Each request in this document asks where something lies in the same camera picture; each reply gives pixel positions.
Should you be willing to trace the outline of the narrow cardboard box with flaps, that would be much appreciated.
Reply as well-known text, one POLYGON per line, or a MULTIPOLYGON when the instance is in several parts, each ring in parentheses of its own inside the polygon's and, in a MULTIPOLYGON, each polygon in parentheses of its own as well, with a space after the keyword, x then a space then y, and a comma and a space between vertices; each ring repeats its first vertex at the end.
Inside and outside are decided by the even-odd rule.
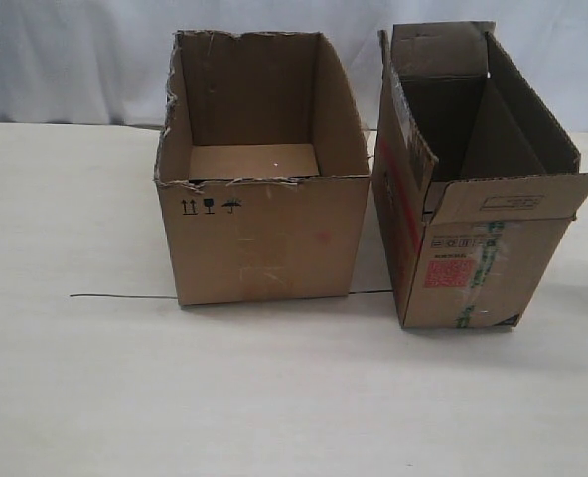
POLYGON ((404 328, 514 327, 588 198, 490 21, 381 31, 371 184, 404 328))

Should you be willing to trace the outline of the large open cardboard box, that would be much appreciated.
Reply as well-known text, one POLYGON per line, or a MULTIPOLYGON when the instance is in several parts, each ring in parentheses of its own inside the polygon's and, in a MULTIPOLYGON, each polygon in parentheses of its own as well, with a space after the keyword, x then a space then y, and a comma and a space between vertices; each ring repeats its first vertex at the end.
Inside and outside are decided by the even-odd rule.
POLYGON ((324 34, 175 34, 153 179, 181 305, 348 294, 369 178, 324 34))

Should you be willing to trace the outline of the white backdrop curtain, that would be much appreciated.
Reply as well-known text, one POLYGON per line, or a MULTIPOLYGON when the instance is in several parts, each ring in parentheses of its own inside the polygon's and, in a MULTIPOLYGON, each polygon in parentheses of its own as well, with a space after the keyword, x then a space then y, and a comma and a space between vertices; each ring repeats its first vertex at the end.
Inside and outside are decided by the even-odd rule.
POLYGON ((0 121, 158 125, 177 30, 322 32, 362 120, 377 118, 377 33, 489 20, 569 130, 588 132, 588 1, 0 1, 0 121))

